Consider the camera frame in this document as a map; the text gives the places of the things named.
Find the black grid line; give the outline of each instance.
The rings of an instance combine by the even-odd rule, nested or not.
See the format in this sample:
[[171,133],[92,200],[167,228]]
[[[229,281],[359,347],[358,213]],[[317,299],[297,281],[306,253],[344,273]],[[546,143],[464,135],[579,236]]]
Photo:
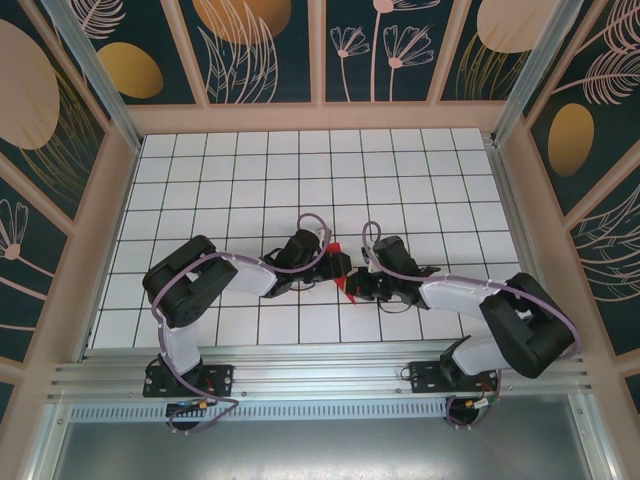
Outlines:
[[[361,152],[363,153],[363,155],[369,155],[372,154],[372,152]],[[378,153],[389,153],[389,154],[395,154],[395,153],[425,153],[425,152],[378,152]],[[281,155],[292,155],[292,154],[288,154],[288,153],[283,153],[283,154],[272,154],[272,155],[255,155],[256,157],[274,157],[274,156],[281,156]],[[302,154],[302,155],[322,155],[322,154],[315,154],[315,153],[311,153],[311,154]],[[176,157],[176,158],[195,158],[195,157]],[[464,174],[466,177],[488,177],[491,176],[488,173],[465,173]],[[452,177],[452,176],[460,176],[458,174],[434,174],[434,175],[400,175],[399,173],[397,175],[367,175],[367,178],[396,178],[396,177],[400,177],[400,178],[432,178],[432,177]],[[334,178],[340,178],[340,179],[347,179],[347,178],[362,178],[362,177],[334,177]],[[238,178],[238,179],[234,179],[235,182],[255,182],[257,180],[262,180],[261,178]],[[301,176],[297,176],[297,177],[278,177],[278,178],[267,178],[266,180],[269,181],[273,181],[273,180],[331,180],[331,177],[301,177]],[[199,183],[201,180],[169,180],[169,183]],[[216,180],[204,180],[205,183],[221,183],[221,182],[229,182],[231,180],[226,180],[226,179],[216,179]],[[140,182],[140,181],[135,181],[135,185],[154,185],[154,184],[164,184],[166,182]]]
[[[300,218],[300,215],[302,214],[300,207],[300,140],[300,131],[298,131],[298,218]],[[324,241],[331,242],[331,238],[325,238]],[[300,308],[300,292],[297,292],[296,296],[298,297],[298,345],[300,345],[300,316],[302,314],[302,309]]]
[[[318,155],[318,154],[323,154],[323,153],[327,154],[327,153],[331,153],[330,149],[331,149],[331,139],[329,139],[329,151],[300,152],[300,146],[298,146],[298,154],[301,154],[301,155]],[[414,152],[414,153],[415,152],[421,152],[422,153],[422,152],[454,152],[456,150],[454,150],[454,149],[451,149],[451,150],[443,150],[443,149],[440,149],[440,150],[435,149],[434,150],[434,149],[432,149],[432,150],[397,150],[397,151],[398,152],[403,152],[403,153],[404,152]],[[480,148],[474,148],[474,149],[470,149],[470,150],[461,150],[461,151],[464,151],[464,152],[474,152],[474,151],[475,152],[479,152],[479,151],[484,151],[484,150],[482,150]],[[367,150],[366,152],[363,151],[363,153],[391,153],[391,152],[393,152],[393,150],[371,150],[371,151]],[[333,153],[360,153],[360,152],[333,152]],[[234,153],[234,154],[224,153],[224,154],[219,154],[219,155],[216,155],[216,154],[207,155],[206,154],[206,150],[205,150],[205,153],[202,154],[202,156],[204,156],[204,157],[230,157],[230,156],[234,156],[234,155],[238,156],[238,157],[254,157],[254,156],[260,156],[260,155],[296,155],[296,154],[292,153],[292,152],[290,152],[290,153],[268,153],[268,152],[265,151],[264,153],[240,153],[240,154],[238,154],[238,153]],[[198,156],[200,156],[200,155],[193,155],[193,154],[192,155],[149,155],[149,156],[144,155],[144,156],[141,156],[140,158],[183,158],[183,157],[198,157]]]
[[[367,185],[367,165],[364,161],[364,143],[362,141],[362,130],[358,130],[358,137],[360,138],[360,158],[362,159],[362,178],[364,179],[364,197],[367,200],[367,220],[371,221],[371,206],[369,202],[369,187]],[[389,138],[391,139],[391,149],[393,150],[393,135],[391,135],[391,131],[389,130]],[[380,341],[384,340],[382,336],[382,317],[380,315],[380,309],[376,309],[376,313],[378,315],[378,329],[380,330]]]
[[[398,158],[396,156],[396,151],[394,148],[394,144],[393,144],[393,135],[391,136],[391,148],[393,148],[393,166],[396,169],[396,182],[398,184],[398,192],[400,194],[400,209],[402,210],[402,223],[404,224],[404,232],[405,232],[405,238],[407,239],[407,251],[410,253],[410,244],[409,244],[409,228],[407,227],[407,216],[404,213],[404,202],[403,202],[403,198],[402,198],[402,188],[400,185],[400,175],[398,174]],[[422,138],[422,131],[420,131],[420,140],[422,141],[422,144],[424,146],[424,139]],[[426,163],[427,166],[427,173],[430,173],[429,171],[429,162],[427,161],[427,156],[424,156],[424,161]],[[424,340],[424,332],[422,330],[422,320],[420,318],[420,310],[418,310],[418,325],[420,326],[420,337]],[[380,321],[380,332],[382,334],[382,321]]]
[[[176,138],[173,142],[173,150],[176,149],[176,144],[178,143],[178,135],[176,135]],[[171,157],[171,160],[169,161],[169,170],[167,171],[167,185],[165,186],[164,192],[162,194],[162,206],[164,206],[164,199],[165,196],[167,194],[167,188],[169,186],[169,176],[171,175],[171,167],[173,165],[173,155]],[[155,252],[155,248],[156,248],[156,244],[158,242],[158,232],[160,231],[160,222],[162,221],[162,209],[160,210],[160,215],[158,215],[158,225],[156,225],[156,234],[155,234],[155,238],[153,239],[153,246],[151,247],[151,257],[149,258],[149,268],[151,268],[153,266],[153,254]],[[138,337],[138,329],[140,328],[140,320],[142,318],[142,307],[144,305],[144,294],[142,295],[142,300],[140,301],[140,312],[138,313],[138,322],[136,323],[136,330],[133,334],[133,343],[132,343],[132,347],[135,347],[136,345],[136,338]]]
[[[427,158],[427,169],[429,173],[431,173],[431,167],[429,166],[428,158]],[[447,269],[451,271],[451,260],[449,258],[449,251],[447,250],[447,242],[444,238],[444,232],[442,231],[442,219],[440,218],[440,210],[438,210],[438,199],[436,198],[436,190],[435,190],[435,187],[433,186],[433,182],[431,182],[431,192],[433,193],[433,199],[435,200],[435,204],[436,204],[436,215],[438,216],[438,225],[440,225],[440,237],[442,238],[442,245],[444,246],[444,254],[447,259]],[[422,325],[422,315],[420,314],[420,311],[418,311],[418,316],[420,317],[420,325]],[[462,329],[462,318],[460,317],[460,314],[458,314],[458,327],[460,328],[460,336],[461,337],[464,336],[464,330]]]
[[[458,155],[457,150],[456,150],[456,159],[458,160],[458,165],[460,166],[460,171],[462,172],[462,163],[460,163],[460,155]],[[467,189],[467,183],[464,181],[464,177],[465,177],[464,172],[462,172],[462,183],[464,185],[464,191],[467,192],[467,198],[469,198],[469,190]],[[484,260],[484,269],[487,272],[487,278],[491,278],[491,274],[489,273],[489,267],[487,266],[487,258],[484,256],[484,248],[482,247],[482,241],[480,240],[480,231],[478,229],[478,222],[476,221],[476,214],[473,211],[471,203],[472,203],[471,199],[469,198],[469,210],[471,211],[471,218],[473,219],[473,225],[476,227],[476,238],[478,239],[478,245],[480,246],[480,253],[482,254],[482,259]]]
[[[236,151],[235,153],[238,152],[238,142],[239,142],[239,138],[240,138],[240,134],[237,133],[236,134]],[[229,242],[229,224],[231,223],[231,201],[233,199],[233,179],[236,176],[236,161],[235,158],[233,160],[233,169],[231,171],[231,190],[229,191],[229,214],[227,215],[227,231],[225,233],[225,238],[224,238],[224,248],[226,250],[227,248],[227,243]],[[215,345],[218,345],[218,338],[220,337],[220,316],[222,314],[222,298],[220,298],[218,300],[220,308],[218,308],[218,324],[216,325],[216,341],[215,341]]]
[[107,280],[104,284],[103,287],[103,292],[102,292],[102,297],[100,298],[100,303],[98,305],[98,309],[97,309],[97,313],[96,313],[96,322],[94,323],[92,329],[91,329],[91,348],[93,348],[95,342],[96,342],[96,337],[98,334],[98,329],[100,328],[100,320],[102,318],[102,310],[104,309],[104,304],[107,301],[107,294],[109,293],[109,284],[111,283],[111,274],[113,271],[113,267],[116,263],[116,260],[118,258],[118,249],[120,248],[120,237],[122,236],[122,232],[124,230],[124,226],[125,223],[127,221],[127,214],[128,214],[128,210],[129,210],[129,205],[131,203],[131,197],[133,197],[133,187],[135,185],[135,179],[138,177],[138,171],[140,170],[140,163],[142,160],[142,152],[144,151],[144,146],[147,143],[147,138],[145,137],[142,141],[142,146],[140,147],[140,151],[138,152],[138,156],[136,158],[136,167],[135,167],[135,174],[133,175],[133,179],[134,179],[134,184],[131,185],[131,188],[129,189],[129,197],[125,200],[125,205],[124,205],[124,215],[122,215],[122,225],[120,225],[119,227],[119,232],[118,232],[118,238],[116,240],[116,247],[113,249],[113,253],[111,254],[111,258],[109,259],[108,265],[109,265],[109,271],[107,272]]
[[[335,200],[335,185],[333,183],[333,145],[331,140],[331,132],[329,132],[329,173],[331,174],[331,207],[333,211],[333,229],[337,230],[336,223],[338,223],[338,219],[336,217],[336,200]],[[336,291],[336,310],[338,315],[338,342],[342,343],[342,320],[340,319],[340,292]]]
[[[270,134],[267,134],[267,152],[269,152],[269,139],[271,138]],[[265,206],[265,208],[262,209],[262,238],[260,239],[260,254],[264,255],[265,251],[264,251],[264,224],[267,221],[267,209],[266,209],[266,205],[267,205],[267,177],[269,174],[269,155],[266,155],[265,161],[264,161],[264,202],[263,205]],[[260,299],[258,299],[258,322],[257,322],[257,327],[256,327],[256,345],[260,345],[260,304],[262,302],[260,302]]]

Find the dark teal panel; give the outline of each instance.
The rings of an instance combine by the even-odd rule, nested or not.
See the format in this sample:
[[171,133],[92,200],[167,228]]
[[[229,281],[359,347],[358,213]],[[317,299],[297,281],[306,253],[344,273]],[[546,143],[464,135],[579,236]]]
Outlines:
[[482,44],[477,36],[481,4],[471,3],[442,100],[506,100],[529,57],[530,52],[495,53]]
[[2,425],[4,412],[7,411],[7,407],[9,406],[11,393],[13,393],[13,385],[10,383],[0,382],[0,425]]
[[564,41],[560,45],[560,48],[558,49],[558,52],[556,53],[556,56],[553,58],[553,61],[551,62],[551,65],[549,65],[549,67],[547,68],[547,71],[545,72],[544,76],[542,77],[542,79],[538,83],[538,86],[536,87],[535,91],[531,95],[531,98],[527,102],[527,105],[524,107],[524,115],[525,115],[525,117],[527,115],[529,115],[529,112],[531,111],[531,109],[535,105],[536,101],[538,100],[538,97],[540,96],[540,93],[542,92],[542,89],[547,85],[547,81],[549,80],[549,77],[553,74],[553,71],[556,69],[556,66],[558,65],[558,62],[562,58],[562,55],[564,55],[564,52],[567,49],[567,46],[569,46],[569,43],[571,43],[571,40],[573,39],[573,36],[576,34],[576,30],[578,30],[578,28],[580,27],[580,24],[584,20],[584,16],[587,14],[587,12],[589,11],[589,8],[591,8],[592,4],[593,4],[593,0],[584,0],[584,2],[582,3],[582,7],[580,7],[580,12],[578,13],[578,16],[576,17],[576,20],[573,22],[573,25],[571,26],[571,29],[569,30],[569,33],[567,34],[567,36],[565,37]]
[[627,382],[627,388],[629,388],[633,403],[636,406],[636,411],[640,414],[640,374],[627,377],[625,381]]
[[[40,1],[37,3],[49,20]],[[84,4],[87,9],[95,5],[97,10],[100,10],[100,1],[89,0],[78,3]],[[78,7],[74,7],[74,11],[78,12]],[[159,0],[111,1],[104,11],[104,17],[106,26],[97,27],[98,30],[89,37],[96,51],[111,43],[130,43],[147,53],[162,72],[163,86],[158,94],[145,99],[122,94],[124,103],[127,105],[194,103],[187,75],[182,67],[180,55]]]
[[47,144],[37,150],[22,150],[0,137],[0,153],[74,218],[104,131],[22,9],[12,2],[2,3],[0,21],[22,30],[46,53],[57,72],[61,98],[57,127]]
[[0,356],[22,362],[67,237],[2,179],[0,223]]
[[640,167],[571,236],[616,355],[640,348]]
[[36,6],[38,7],[38,9],[40,10],[40,13],[42,13],[42,16],[47,21],[47,24],[49,24],[49,28],[51,28],[54,31],[56,37],[58,38],[60,44],[62,45],[62,48],[64,48],[64,51],[67,53],[67,56],[69,57],[69,59],[73,63],[73,66],[76,67],[76,70],[78,71],[78,73],[80,75],[82,75],[83,78],[85,79],[85,83],[89,87],[89,90],[91,90],[91,94],[93,95],[93,98],[95,98],[96,102],[98,102],[98,105],[100,105],[100,109],[102,110],[102,113],[104,113],[104,115],[107,117],[107,119],[111,120],[111,115],[109,114],[109,111],[107,110],[107,108],[102,103],[102,100],[100,100],[100,97],[98,97],[98,94],[96,93],[95,89],[93,88],[93,85],[91,85],[91,82],[89,82],[86,79],[86,77],[84,77],[84,73],[82,71],[82,67],[80,67],[80,64],[76,61],[76,58],[71,53],[71,50],[69,50],[69,47],[67,47],[67,43],[61,38],[60,34],[55,30],[55,28],[53,26],[53,22],[51,21],[51,17],[49,17],[49,14],[47,13],[47,10],[44,8],[44,6],[40,2],[40,0],[36,0],[35,3],[36,3]]
[[[180,0],[180,7],[187,24],[202,81],[205,86],[207,83],[209,85],[207,93],[211,103],[304,103],[311,101],[307,0],[290,1],[291,17],[284,30],[273,38],[274,54],[266,50],[265,45],[267,44],[264,42],[258,44],[256,48],[248,49],[245,45],[234,47],[231,43],[216,37],[198,16],[193,6],[194,0]],[[216,14],[227,21],[228,16],[222,9],[218,8]],[[199,29],[202,29],[207,40]],[[213,72],[210,74],[209,69],[212,63],[207,42],[215,50],[213,57],[220,59],[219,65],[224,65],[224,68],[216,70],[218,75]],[[231,80],[226,82],[225,78],[231,78]]]
[[[374,32],[378,12],[373,2],[370,0],[349,2],[329,0],[327,2],[327,102],[346,102],[345,88],[351,101],[369,102],[371,100],[371,63],[373,45],[376,41],[374,72],[376,101],[426,100],[449,21],[451,2],[419,0],[407,3],[424,8],[402,10],[399,8],[400,5],[396,5],[394,11],[380,14],[376,39]],[[348,28],[361,28],[362,33],[356,36],[351,35],[352,30],[347,31]],[[424,37],[419,38],[421,31],[425,28],[428,40]],[[345,48],[342,50],[350,53],[344,61],[341,61],[338,49],[332,40],[332,30],[338,47],[347,47],[346,50]],[[359,45],[358,49],[354,49],[356,44]],[[390,58],[400,59],[403,66],[392,69],[389,63]],[[417,64],[404,65],[407,61]],[[391,88],[392,71],[393,89]]]
[[[640,109],[640,90],[638,85],[637,58],[638,50],[621,50],[623,63],[621,67],[611,71],[600,71],[595,75],[605,83],[585,81],[588,71],[594,62],[602,55],[612,55],[615,52],[606,43],[606,35],[602,32],[607,28],[607,19],[614,2],[609,2],[595,25],[586,37],[584,47],[569,64],[567,71],[558,83],[554,93],[549,98],[540,116],[531,128],[531,134],[536,142],[540,156],[553,185],[562,211],[568,213],[589,190],[613,167],[616,162],[640,138],[638,130],[638,111]],[[640,32],[640,26],[630,24],[631,29]],[[612,93],[618,77],[626,85],[624,96]],[[593,92],[585,94],[584,87],[595,87]],[[611,95],[613,101],[606,100]],[[551,167],[549,160],[549,133],[556,115],[568,104],[577,104],[588,110],[593,119],[595,136],[589,154],[582,166],[570,176],[562,176]],[[585,141],[581,138],[567,138],[567,145]]]

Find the white grid floor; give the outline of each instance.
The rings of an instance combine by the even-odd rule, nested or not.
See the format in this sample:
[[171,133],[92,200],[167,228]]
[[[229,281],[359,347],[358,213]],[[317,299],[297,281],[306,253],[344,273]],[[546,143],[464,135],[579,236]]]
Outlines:
[[[327,222],[354,266],[364,264],[359,232],[372,219],[421,265],[496,280],[519,270],[476,129],[153,135],[89,346],[158,345],[142,277],[193,235],[255,258],[284,246],[305,212]],[[227,292],[198,326],[201,346],[454,339],[486,329],[451,312],[351,305],[333,282],[272,300]]]

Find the decorative panel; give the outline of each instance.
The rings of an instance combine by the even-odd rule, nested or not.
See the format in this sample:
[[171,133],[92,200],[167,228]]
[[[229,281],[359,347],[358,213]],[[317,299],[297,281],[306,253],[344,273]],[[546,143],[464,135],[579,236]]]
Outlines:
[[571,236],[613,350],[640,348],[640,167]]
[[159,0],[69,0],[69,5],[127,105],[194,103]]
[[473,0],[442,100],[506,100],[557,0]]
[[0,179],[0,357],[24,360],[66,241]]
[[0,155],[74,218],[104,131],[26,14],[0,6]]
[[531,128],[568,213],[637,142],[640,3],[607,4]]
[[328,0],[326,101],[424,101],[451,1]]
[[209,101],[310,102],[307,0],[180,0]]

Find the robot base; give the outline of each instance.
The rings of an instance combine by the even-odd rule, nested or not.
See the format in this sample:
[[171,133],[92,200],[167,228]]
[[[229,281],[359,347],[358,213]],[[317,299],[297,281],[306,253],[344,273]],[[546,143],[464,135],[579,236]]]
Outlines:
[[[233,385],[233,366],[203,365],[200,361],[200,364],[185,373],[182,378],[203,392],[218,397],[229,397]],[[193,398],[197,395],[178,382],[167,366],[160,361],[159,365],[146,368],[142,396],[145,398]]]
[[495,371],[482,372],[476,376],[460,375],[451,381],[442,373],[439,360],[409,363],[409,380],[413,393],[473,393],[482,392],[483,383],[494,391],[498,388]]

